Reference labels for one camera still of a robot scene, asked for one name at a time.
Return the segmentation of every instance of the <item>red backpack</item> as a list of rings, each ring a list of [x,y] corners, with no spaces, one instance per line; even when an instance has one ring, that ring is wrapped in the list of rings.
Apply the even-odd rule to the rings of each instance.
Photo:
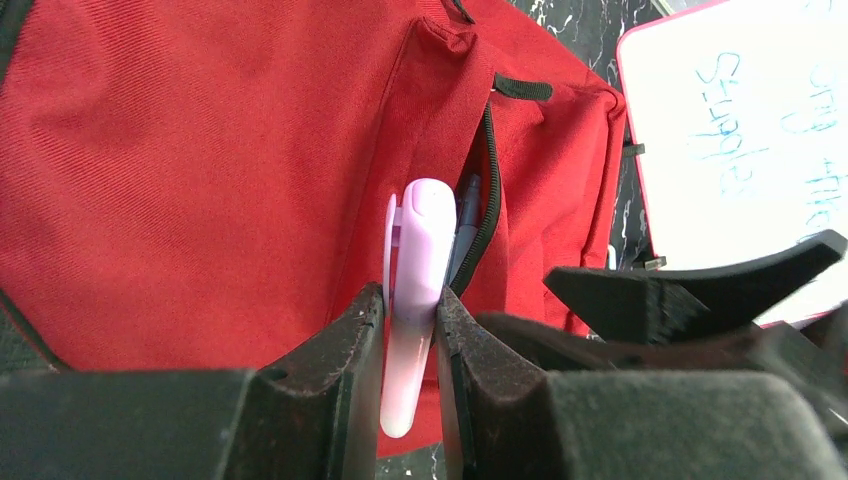
[[[0,287],[57,366],[262,367],[380,280],[392,193],[471,173],[468,310],[586,333],[542,278],[604,264],[624,102],[507,2],[4,3]],[[440,425],[428,367],[380,454]]]

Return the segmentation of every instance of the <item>whiteboard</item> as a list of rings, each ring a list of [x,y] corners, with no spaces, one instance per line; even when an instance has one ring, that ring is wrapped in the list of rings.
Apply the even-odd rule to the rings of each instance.
[[[730,265],[830,228],[848,236],[848,0],[729,0],[618,47],[648,224],[667,270]],[[831,267],[757,319],[848,297]]]

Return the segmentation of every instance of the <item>foam pad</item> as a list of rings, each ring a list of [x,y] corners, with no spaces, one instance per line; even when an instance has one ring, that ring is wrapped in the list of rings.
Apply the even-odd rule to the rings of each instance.
[[[846,479],[812,408],[750,372],[549,373],[568,478]]]

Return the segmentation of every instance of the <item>pink highlighter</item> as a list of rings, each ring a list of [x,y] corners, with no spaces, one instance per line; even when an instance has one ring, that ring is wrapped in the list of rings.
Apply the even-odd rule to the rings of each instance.
[[[456,202],[444,182],[415,180],[406,187],[402,206],[392,195],[383,245],[383,306],[387,315],[391,311],[392,321],[380,426],[392,438],[412,428],[456,230]],[[391,288],[393,247],[397,267]]]

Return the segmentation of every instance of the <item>black marble surface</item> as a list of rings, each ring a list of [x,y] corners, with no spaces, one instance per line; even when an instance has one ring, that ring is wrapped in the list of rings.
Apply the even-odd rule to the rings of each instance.
[[[615,49],[621,35],[636,25],[660,18],[650,0],[509,0],[536,20],[572,53],[610,85],[621,88]],[[642,202],[642,189],[633,158],[622,159],[616,192],[610,245],[617,252],[618,268],[627,269],[642,253],[650,253],[650,236]],[[382,458],[378,480],[445,477],[441,445]]]

